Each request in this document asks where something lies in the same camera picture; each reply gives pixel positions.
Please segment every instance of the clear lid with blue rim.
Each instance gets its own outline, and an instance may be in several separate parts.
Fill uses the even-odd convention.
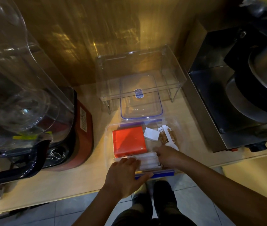
[[[142,89],[155,88],[151,74],[134,74],[120,79],[120,93],[135,92],[135,96],[120,98],[121,117],[124,120],[154,118],[163,114],[158,91],[143,93]]]

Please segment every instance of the person's left hand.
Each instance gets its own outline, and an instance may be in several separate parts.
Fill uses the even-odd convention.
[[[150,172],[135,180],[135,171],[140,163],[141,161],[135,158],[123,158],[120,162],[113,163],[107,172],[102,189],[108,190],[119,199],[131,195],[153,176]]]

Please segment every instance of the forearm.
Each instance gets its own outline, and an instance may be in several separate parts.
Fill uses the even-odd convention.
[[[183,155],[176,165],[236,224],[267,225],[267,198]]]
[[[102,188],[73,226],[103,226],[119,200],[119,197]]]

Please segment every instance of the human hand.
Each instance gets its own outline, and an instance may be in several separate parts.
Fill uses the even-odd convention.
[[[181,165],[182,160],[185,157],[188,157],[184,153],[165,145],[162,145],[154,150],[158,156],[159,162],[169,168],[178,168],[179,165]]]
[[[135,180],[135,172],[140,163],[141,161],[135,158],[123,158],[120,162],[113,163],[107,172],[102,189],[108,190],[118,199],[131,195],[153,176],[150,172]]]

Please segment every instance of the wooden table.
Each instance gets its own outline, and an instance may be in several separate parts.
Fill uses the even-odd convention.
[[[32,178],[7,184],[7,189],[0,200],[0,213],[96,192],[103,186],[107,172],[103,153],[103,134],[108,124],[120,122],[119,100],[111,103],[113,111],[109,115],[104,104],[96,96],[95,84],[75,89],[78,92],[78,99],[93,115],[95,148],[92,155],[77,168],[60,172],[42,170]],[[205,165],[214,167],[267,155],[267,150],[252,153],[244,148],[236,152],[209,151],[183,93],[179,91],[173,103],[169,100],[167,92],[161,91],[160,97],[163,115],[177,117],[185,132],[188,144],[186,154]]]

